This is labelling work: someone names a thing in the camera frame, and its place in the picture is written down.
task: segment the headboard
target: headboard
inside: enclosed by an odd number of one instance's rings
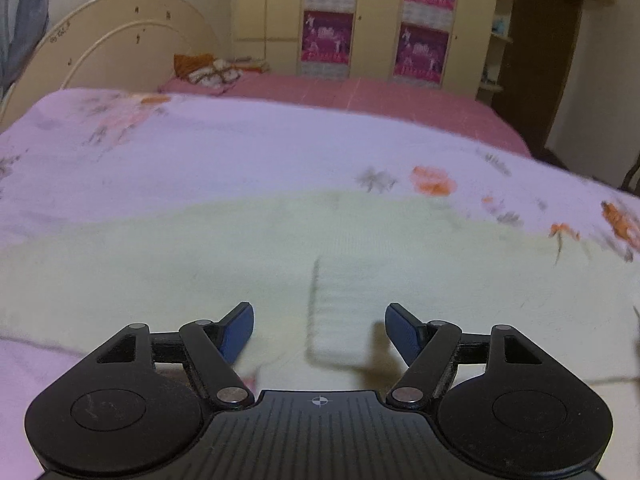
[[[154,92],[173,73],[174,54],[216,53],[203,16],[184,0],[92,0],[40,41],[0,109],[0,131],[61,88]]]

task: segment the curtain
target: curtain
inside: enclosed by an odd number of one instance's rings
[[[49,24],[49,0],[19,0],[14,38],[2,63],[2,90],[20,77]]]

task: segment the pink bed sheet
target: pink bed sheet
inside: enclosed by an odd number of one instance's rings
[[[491,108],[442,90],[363,78],[332,81],[263,74],[239,81],[224,95],[392,117],[532,158],[519,134]]]

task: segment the yellow fabric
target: yellow fabric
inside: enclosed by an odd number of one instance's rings
[[[326,325],[307,331],[314,267],[313,306],[340,324],[337,363],[314,354]],[[424,197],[328,192],[84,225],[4,250],[0,290],[3,335],[84,352],[131,322],[173,331],[250,301],[256,328],[238,368],[259,369],[263,388],[400,373],[391,350],[364,364],[348,355],[390,301],[467,332],[513,324],[586,380],[638,373],[636,264],[567,238],[558,257],[554,238],[460,219]]]

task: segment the metal pin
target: metal pin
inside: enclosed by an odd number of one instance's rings
[[[237,386],[230,386],[228,388],[222,388],[216,394],[218,399],[222,402],[228,402],[229,404],[237,404],[245,400],[249,394],[246,390],[238,388]]]
[[[399,402],[418,402],[423,397],[423,394],[418,388],[403,386],[393,390],[391,396]]]

